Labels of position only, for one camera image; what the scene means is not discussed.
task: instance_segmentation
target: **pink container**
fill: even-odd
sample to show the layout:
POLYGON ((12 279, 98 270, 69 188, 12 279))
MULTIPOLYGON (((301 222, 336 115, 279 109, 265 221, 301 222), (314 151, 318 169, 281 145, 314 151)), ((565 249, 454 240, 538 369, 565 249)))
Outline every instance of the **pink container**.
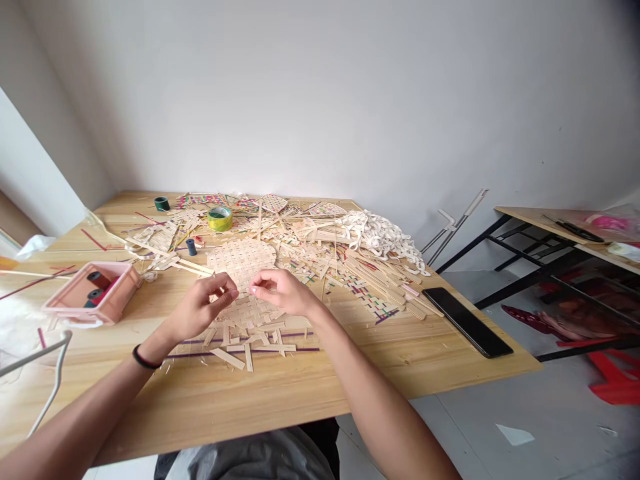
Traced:
POLYGON ((71 326, 92 328, 114 325, 120 320, 122 310, 141 284, 142 278, 130 263, 89 262, 47 300, 42 310, 68 319, 71 326), (87 280, 88 274, 94 271, 108 278, 112 285, 98 306, 84 308, 87 295, 96 289, 96 286, 87 280))

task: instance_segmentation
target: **red thread spool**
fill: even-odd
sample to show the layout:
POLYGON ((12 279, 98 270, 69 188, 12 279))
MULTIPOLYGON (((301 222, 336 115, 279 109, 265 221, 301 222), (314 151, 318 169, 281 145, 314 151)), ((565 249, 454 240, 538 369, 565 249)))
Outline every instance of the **red thread spool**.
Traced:
POLYGON ((102 299, 106 294, 107 294, 106 290, 102 290, 102 289, 91 290, 91 292, 89 292, 89 294, 87 295, 87 298, 92 304, 98 305, 100 304, 100 302, 102 301, 102 299))
POLYGON ((98 271, 91 272, 87 275, 87 280, 96 286, 96 288, 106 290, 111 285, 111 280, 106 278, 102 273, 98 271))

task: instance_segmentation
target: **tape roll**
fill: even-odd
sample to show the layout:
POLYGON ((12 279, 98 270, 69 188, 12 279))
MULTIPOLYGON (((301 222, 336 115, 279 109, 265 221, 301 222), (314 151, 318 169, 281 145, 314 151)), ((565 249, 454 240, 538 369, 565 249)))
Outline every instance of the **tape roll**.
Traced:
POLYGON ((227 231, 233 226, 231 210, 224 207, 216 207, 207 214, 209 228, 215 231, 227 231))
POLYGON ((153 199, 155 203, 155 208, 158 211, 169 211, 171 210, 171 206, 169 205, 169 199, 166 197, 156 197, 153 199))

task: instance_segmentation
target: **smartphone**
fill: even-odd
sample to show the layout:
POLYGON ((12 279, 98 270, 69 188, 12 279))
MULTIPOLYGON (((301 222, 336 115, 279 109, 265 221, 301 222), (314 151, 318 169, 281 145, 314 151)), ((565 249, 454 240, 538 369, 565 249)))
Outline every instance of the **smartphone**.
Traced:
POLYGON ((422 294, 440 308, 460 333, 486 358, 513 353, 510 346, 444 288, 424 289, 422 294))

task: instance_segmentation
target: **person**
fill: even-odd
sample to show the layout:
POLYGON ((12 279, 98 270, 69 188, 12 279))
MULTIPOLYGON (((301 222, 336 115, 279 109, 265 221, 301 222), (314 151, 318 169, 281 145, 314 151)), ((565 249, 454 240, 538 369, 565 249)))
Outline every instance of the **person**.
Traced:
MULTIPOLYGON (((311 290, 286 270, 258 272, 249 290, 256 298, 309 320, 342 385, 356 426, 388 479, 460 479, 411 404, 311 290)), ((12 480, 81 479, 153 368, 178 344, 202 334, 237 297, 237 287, 226 273, 196 281, 133 355, 2 459, 0 476, 12 480)), ((167 479, 337 478, 339 473, 323 454, 326 444, 323 448, 322 442, 312 440, 313 433, 305 431, 313 429, 309 424, 306 427, 182 450, 173 456, 167 479)))

